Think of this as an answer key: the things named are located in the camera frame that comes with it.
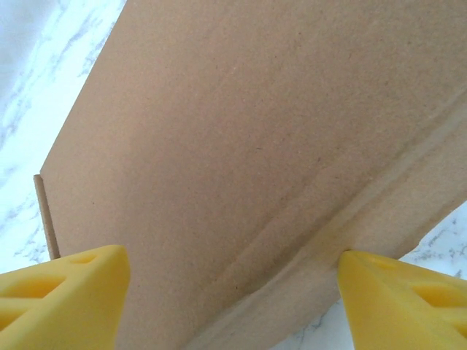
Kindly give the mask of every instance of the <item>cardboard box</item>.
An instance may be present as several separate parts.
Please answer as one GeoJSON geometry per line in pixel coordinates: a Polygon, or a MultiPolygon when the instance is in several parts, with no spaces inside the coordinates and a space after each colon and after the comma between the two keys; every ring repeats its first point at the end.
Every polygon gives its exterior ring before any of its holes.
{"type": "Polygon", "coordinates": [[[460,204],[466,15],[128,1],[36,182],[53,257],[128,249],[117,348],[266,349],[343,250],[400,257],[460,204]]]}

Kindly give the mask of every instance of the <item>corrugated cardboard edge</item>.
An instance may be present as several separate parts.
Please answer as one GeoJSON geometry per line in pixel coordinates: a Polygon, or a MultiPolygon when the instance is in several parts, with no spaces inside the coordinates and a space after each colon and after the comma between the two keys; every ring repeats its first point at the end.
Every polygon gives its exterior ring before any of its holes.
{"type": "MultiPolygon", "coordinates": [[[[339,295],[335,268],[343,246],[367,250],[366,241],[394,235],[401,244],[391,255],[399,258],[463,203],[467,198],[466,89],[433,114],[434,125],[408,145],[386,171],[288,263],[252,286],[252,294],[218,315],[185,349],[269,349],[335,301],[339,295]],[[311,299],[320,300],[320,310],[312,309],[311,299]]],[[[387,254],[381,244],[375,249],[374,253],[387,254]]]]}
{"type": "Polygon", "coordinates": [[[50,215],[49,203],[47,202],[44,181],[40,175],[34,175],[34,186],[36,188],[37,200],[39,201],[39,209],[41,211],[42,224],[44,225],[45,240],[47,242],[49,256],[51,260],[58,259],[60,257],[60,251],[53,229],[52,216],[50,215]]]}

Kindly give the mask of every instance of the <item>white marble surface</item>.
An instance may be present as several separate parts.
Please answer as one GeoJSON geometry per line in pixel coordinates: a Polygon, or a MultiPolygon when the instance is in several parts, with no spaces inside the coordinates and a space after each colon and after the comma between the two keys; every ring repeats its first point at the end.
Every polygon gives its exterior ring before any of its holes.
{"type": "MultiPolygon", "coordinates": [[[[48,260],[32,176],[39,173],[125,1],[50,2],[53,11],[36,33],[15,84],[0,96],[0,273],[48,260]]],[[[464,204],[403,260],[465,278],[466,252],[464,204]]],[[[274,347],[299,349],[353,349],[341,301],[274,347]]]]}
{"type": "Polygon", "coordinates": [[[15,84],[0,96],[0,273],[48,260],[32,176],[123,4],[55,0],[15,84]]]}
{"type": "Polygon", "coordinates": [[[0,96],[12,89],[55,0],[0,1],[0,96]]]}

